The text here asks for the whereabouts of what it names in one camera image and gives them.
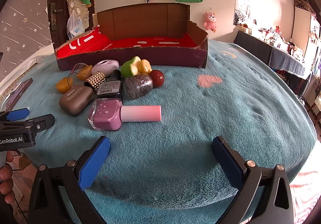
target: red ball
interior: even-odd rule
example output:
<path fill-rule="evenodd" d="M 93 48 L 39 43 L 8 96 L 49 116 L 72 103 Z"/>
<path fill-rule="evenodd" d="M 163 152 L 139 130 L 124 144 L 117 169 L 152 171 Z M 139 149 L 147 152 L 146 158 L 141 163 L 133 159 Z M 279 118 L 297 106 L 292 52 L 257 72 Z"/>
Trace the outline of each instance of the red ball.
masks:
<path fill-rule="evenodd" d="M 153 80 L 154 88 L 161 87 L 164 83 L 164 74 L 159 70 L 153 70 L 150 72 L 149 76 Z"/>

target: teal fleece blanket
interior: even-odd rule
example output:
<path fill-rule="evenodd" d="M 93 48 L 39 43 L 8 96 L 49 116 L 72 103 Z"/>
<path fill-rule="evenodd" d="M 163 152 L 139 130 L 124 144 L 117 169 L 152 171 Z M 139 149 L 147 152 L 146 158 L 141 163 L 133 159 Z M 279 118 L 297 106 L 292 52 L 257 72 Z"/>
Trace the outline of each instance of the teal fleece blanket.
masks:
<path fill-rule="evenodd" d="M 209 41 L 205 69 L 153 69 L 164 73 L 164 85 L 124 105 L 161 105 L 162 121 L 97 132 L 87 120 L 90 106 L 78 116 L 59 107 L 55 84 L 69 72 L 48 57 L 23 78 L 33 83 L 15 109 L 29 107 L 29 118 L 52 113 L 56 122 L 23 152 L 57 167 L 108 136 L 110 155 L 87 194 L 106 222 L 117 224 L 215 223 L 237 192 L 211 151 L 216 136 L 259 166 L 283 164 L 290 181 L 299 172 L 315 128 L 293 92 L 253 55 Z"/>

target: human hand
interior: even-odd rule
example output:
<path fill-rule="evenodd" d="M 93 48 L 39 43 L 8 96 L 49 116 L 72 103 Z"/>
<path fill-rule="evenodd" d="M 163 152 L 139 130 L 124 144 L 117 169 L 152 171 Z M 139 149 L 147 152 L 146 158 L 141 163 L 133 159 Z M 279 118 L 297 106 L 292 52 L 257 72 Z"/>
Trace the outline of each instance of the human hand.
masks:
<path fill-rule="evenodd" d="M 10 152 L 7 152 L 7 161 L 12 162 L 13 156 Z M 6 164 L 0 169 L 0 179 L 3 182 L 0 184 L 0 192 L 5 195 L 4 200 L 8 204 L 12 204 L 14 202 L 14 192 L 13 188 L 13 180 L 12 180 L 12 168 L 9 164 Z"/>

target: pink nail polish cap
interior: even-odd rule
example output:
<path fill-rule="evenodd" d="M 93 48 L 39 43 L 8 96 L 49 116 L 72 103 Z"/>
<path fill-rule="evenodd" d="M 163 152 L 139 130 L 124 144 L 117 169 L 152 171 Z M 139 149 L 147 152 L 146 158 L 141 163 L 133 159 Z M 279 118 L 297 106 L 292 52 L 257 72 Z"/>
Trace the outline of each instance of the pink nail polish cap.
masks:
<path fill-rule="evenodd" d="M 122 106 L 120 109 L 122 122 L 131 121 L 161 121 L 162 109 L 160 105 Z"/>

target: green apple-shaped object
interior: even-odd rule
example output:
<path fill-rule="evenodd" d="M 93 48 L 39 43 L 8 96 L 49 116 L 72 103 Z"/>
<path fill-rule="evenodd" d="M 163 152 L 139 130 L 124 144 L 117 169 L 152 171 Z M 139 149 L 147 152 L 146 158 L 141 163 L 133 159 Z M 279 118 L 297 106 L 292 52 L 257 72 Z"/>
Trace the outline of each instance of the green apple-shaped object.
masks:
<path fill-rule="evenodd" d="M 120 69 L 121 76 L 125 79 L 138 74 L 138 63 L 140 62 L 138 56 L 133 57 L 131 60 L 125 62 Z"/>

